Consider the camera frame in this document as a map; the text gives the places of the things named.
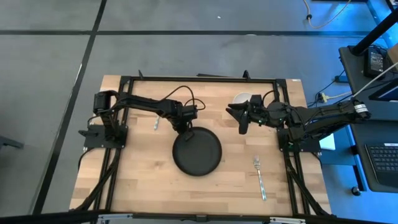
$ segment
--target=white cable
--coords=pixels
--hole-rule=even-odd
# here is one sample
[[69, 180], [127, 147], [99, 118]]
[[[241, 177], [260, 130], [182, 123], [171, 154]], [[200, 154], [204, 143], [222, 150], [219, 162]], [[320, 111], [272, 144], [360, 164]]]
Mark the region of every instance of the white cable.
[[[314, 29], [319, 29], [319, 28], [322, 28], [322, 27], [324, 27], [324, 26], [326, 26], [326, 25], [328, 25], [331, 21], [333, 21], [334, 19], [336, 19], [336, 17], [341, 13], [341, 12], [343, 12], [343, 10], [348, 6], [348, 4], [351, 2], [351, 0], [348, 0], [348, 2], [346, 3], [346, 5], [340, 10], [340, 12], [338, 12], [335, 16], [333, 16], [333, 18], [331, 18], [328, 22], [326, 22], [326, 23], [324, 23], [323, 25], [320, 25], [320, 26], [313, 26], [312, 24], [311, 24], [311, 18], [307, 18], [308, 19], [308, 23], [310, 24], [310, 26], [312, 27], [312, 28], [314, 28]], [[310, 6], [308, 5], [308, 3], [307, 3], [307, 0], [304, 0], [304, 4], [305, 4], [305, 7], [307, 7], [307, 15], [310, 15], [311, 14], [311, 9], [310, 9]]]
[[372, 82], [374, 82], [375, 80], [377, 80], [378, 78], [380, 78], [382, 75], [384, 75], [386, 72], [388, 72], [389, 70], [391, 70], [392, 68], [394, 68], [396, 65], [398, 65], [398, 62], [391, 65], [391, 67], [387, 68], [387, 70], [385, 70], [384, 72], [382, 72], [380, 75], [378, 75], [376, 78], [373, 78], [372, 81], [370, 81], [368, 84], [366, 84], [364, 87], [362, 87], [362, 89], [360, 89], [359, 91], [357, 91], [353, 97], [357, 96], [359, 93], [361, 93], [366, 87], [368, 87], [370, 84], [372, 84]]
[[341, 96], [344, 96], [344, 95], [347, 95], [347, 94], [350, 94], [351, 93], [351, 91], [349, 91], [349, 92], [346, 92], [346, 93], [342, 93], [342, 94], [340, 94], [340, 95], [337, 95], [337, 96], [326, 96], [326, 98], [329, 100], [329, 99], [334, 99], [334, 98], [339, 98], [339, 97], [341, 97]]

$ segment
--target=black desk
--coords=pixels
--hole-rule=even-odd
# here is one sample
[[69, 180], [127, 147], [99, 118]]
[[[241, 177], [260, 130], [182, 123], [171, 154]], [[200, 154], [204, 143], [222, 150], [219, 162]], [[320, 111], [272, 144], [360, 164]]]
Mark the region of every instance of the black desk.
[[[341, 62], [346, 70], [351, 91], [356, 93], [365, 86], [365, 84], [371, 81], [370, 78], [364, 77], [362, 73], [364, 59], [363, 57], [352, 55], [347, 47], [340, 48], [339, 53]], [[371, 86], [378, 84], [380, 84], [380, 82], [376, 81]], [[376, 192], [398, 193], [397, 188], [381, 185], [377, 182], [371, 167], [371, 161], [364, 148], [364, 144], [366, 143], [398, 142], [398, 103], [374, 101], [368, 98], [370, 94], [381, 87], [382, 86], [363, 91], [357, 96], [358, 100], [365, 102], [369, 112], [372, 113], [372, 118], [370, 121], [363, 124], [352, 124], [351, 130], [369, 188]]]

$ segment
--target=power adapter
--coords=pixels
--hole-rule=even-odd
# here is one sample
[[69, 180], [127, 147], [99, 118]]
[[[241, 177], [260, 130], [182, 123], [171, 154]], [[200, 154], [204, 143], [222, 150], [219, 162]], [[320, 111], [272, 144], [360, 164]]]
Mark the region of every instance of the power adapter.
[[364, 70], [363, 74], [365, 77], [376, 78], [384, 71], [384, 57], [380, 54], [380, 51], [370, 47], [365, 53]]

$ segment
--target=desk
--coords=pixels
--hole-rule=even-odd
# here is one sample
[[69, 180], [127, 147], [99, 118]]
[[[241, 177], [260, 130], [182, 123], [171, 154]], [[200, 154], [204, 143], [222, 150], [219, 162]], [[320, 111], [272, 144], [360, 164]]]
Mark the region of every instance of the desk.
[[[101, 91], [118, 90], [121, 77], [105, 75]], [[305, 106], [300, 80], [286, 80], [290, 103]], [[238, 123], [225, 111], [228, 103], [241, 92], [264, 94], [272, 90], [266, 83], [157, 82], [134, 81], [132, 94], [153, 99], [163, 98], [180, 85], [192, 88], [195, 98], [206, 103], [198, 112], [194, 126], [213, 131], [221, 141], [223, 155], [219, 166], [203, 177], [184, 174], [174, 164], [172, 145], [177, 133], [161, 119], [154, 131], [154, 113], [129, 110], [129, 133], [122, 150], [113, 196], [112, 211], [143, 213], [186, 213], [209, 215], [292, 215], [283, 155], [279, 151], [276, 130], [249, 126], [246, 135], [238, 133]], [[189, 91], [179, 90], [171, 97], [185, 102]], [[274, 99], [267, 97], [267, 105]], [[70, 208], [82, 203], [100, 176], [104, 150], [94, 149], [82, 160]], [[261, 174], [267, 192], [262, 201], [253, 156], [259, 155]], [[322, 169], [310, 153], [301, 153], [306, 186], [324, 210], [330, 212]], [[105, 187], [103, 198], [107, 193]], [[302, 203], [296, 188], [298, 210]], [[104, 208], [104, 199], [100, 208]]]
[[[356, 57], [349, 52], [347, 47], [339, 49], [341, 61], [346, 70], [347, 78], [351, 91], [356, 93], [365, 84], [371, 81], [370, 78], [364, 77], [362, 70], [364, 65], [363, 57]], [[375, 81], [371, 86], [380, 84]], [[364, 144], [377, 142], [396, 142], [398, 135], [398, 122], [396, 111], [398, 111], [398, 103], [390, 103], [383, 101], [369, 100], [368, 96], [377, 91], [378, 88], [366, 90], [357, 96], [358, 100], [365, 102], [372, 118], [363, 124], [351, 124], [353, 137], [356, 143], [357, 152], [361, 158], [362, 167], [368, 182], [369, 188], [376, 192], [392, 192], [398, 193], [397, 188], [381, 185], [377, 182], [371, 167], [371, 161], [368, 157]]]

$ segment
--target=floor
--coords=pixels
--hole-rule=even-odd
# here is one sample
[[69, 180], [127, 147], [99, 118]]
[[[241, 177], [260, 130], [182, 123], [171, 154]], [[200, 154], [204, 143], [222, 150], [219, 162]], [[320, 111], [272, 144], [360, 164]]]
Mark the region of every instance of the floor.
[[[77, 88], [77, 77], [83, 79], [45, 201], [45, 213], [68, 210], [84, 141], [77, 131], [85, 128], [93, 95], [99, 90], [103, 75], [137, 75], [140, 69], [147, 76], [210, 73], [240, 77], [244, 70], [249, 70], [252, 77], [302, 79], [310, 102], [318, 90], [343, 71], [338, 48], [358, 43], [363, 34], [390, 13], [384, 0], [370, 0], [374, 15], [367, 4], [351, 3], [336, 21], [316, 30], [323, 32], [314, 32], [305, 21], [306, 8], [299, 0], [103, 2], [106, 5], [97, 26], [101, 0], [0, 2], [0, 135], [25, 144], [22, 150], [4, 147], [0, 151], [2, 217], [32, 211], [72, 88]], [[315, 25], [344, 6], [334, 1], [309, 3]], [[86, 32], [97, 29], [126, 32], [124, 35], [103, 32], [97, 36]], [[130, 35], [129, 30], [174, 32]], [[181, 30], [269, 32], [184, 35]], [[283, 35], [273, 35], [274, 31]], [[396, 44], [397, 31], [395, 25], [377, 44]], [[339, 84], [332, 85], [326, 93], [338, 95], [346, 91], [349, 86]], [[349, 167], [324, 166], [323, 171], [335, 215], [398, 222], [393, 216], [398, 195], [365, 192], [354, 197], [348, 192], [355, 185]]]

